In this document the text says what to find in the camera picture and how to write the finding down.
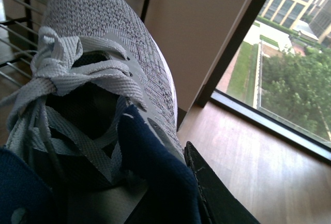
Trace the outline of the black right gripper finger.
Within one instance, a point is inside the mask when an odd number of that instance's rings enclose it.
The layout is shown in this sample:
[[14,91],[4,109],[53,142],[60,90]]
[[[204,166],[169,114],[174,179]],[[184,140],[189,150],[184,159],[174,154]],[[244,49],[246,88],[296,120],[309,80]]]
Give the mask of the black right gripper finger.
[[185,161],[197,180],[202,223],[259,223],[231,194],[190,141],[185,146]]

